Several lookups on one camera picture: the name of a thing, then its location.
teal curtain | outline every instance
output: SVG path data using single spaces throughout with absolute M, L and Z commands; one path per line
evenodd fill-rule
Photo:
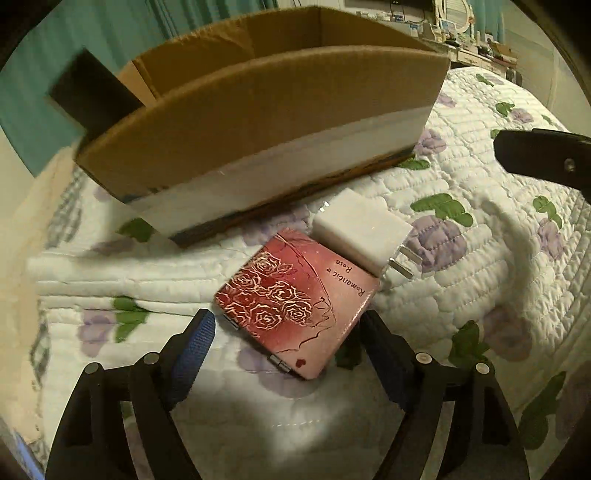
M 0 71 L 0 125 L 33 175 L 82 133 L 48 102 L 59 74 L 86 47 L 112 72 L 168 38 L 277 0 L 62 0 Z
M 467 0 L 474 10 L 476 24 L 475 31 L 480 31 L 484 40 L 484 34 L 490 33 L 496 41 L 505 41 L 505 25 L 503 22 L 503 0 Z

charger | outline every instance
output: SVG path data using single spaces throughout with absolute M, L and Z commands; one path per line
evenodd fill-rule
M 387 208 L 351 189 L 344 189 L 320 209 L 312 237 L 376 277 L 392 267 L 406 278 L 413 274 L 396 261 L 398 254 L 420 265 L 423 259 L 403 245 L 413 226 Z

pink square case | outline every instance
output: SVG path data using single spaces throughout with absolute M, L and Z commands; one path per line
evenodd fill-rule
M 283 229 L 215 295 L 226 317 L 303 378 L 320 375 L 379 280 L 305 234 Z

open cardboard box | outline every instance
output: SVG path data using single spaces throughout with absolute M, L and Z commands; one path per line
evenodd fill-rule
M 407 158 L 448 68 L 423 43 L 334 9 L 232 18 L 125 66 L 137 98 L 97 95 L 93 115 L 120 111 L 88 128 L 76 163 L 190 245 Z

bed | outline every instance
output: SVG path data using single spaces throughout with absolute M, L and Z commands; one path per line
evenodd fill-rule
M 46 250 L 28 263 L 51 345 L 36 353 L 48 358 L 46 444 L 87 363 L 131 364 L 159 351 L 197 309 L 218 313 L 212 298 L 225 280 L 279 229 L 309 231 L 323 202 L 347 186 L 412 223 L 407 245 L 423 259 L 411 281 L 388 273 L 373 307 L 415 351 L 458 367 L 493 365 L 540 478 L 591 392 L 591 207 L 575 190 L 498 164 L 498 131 L 531 128 L 565 130 L 526 90 L 478 67 L 451 70 L 413 158 L 184 251 L 74 168 Z M 60 155 L 71 161 L 71 151 Z M 367 357 L 298 382 L 221 317 L 172 415 L 201 475 L 215 480 L 370 479 L 402 419 Z M 150 478 L 132 412 L 124 416 L 138 475 Z M 425 479 L 436 475 L 450 419 L 446 406 Z

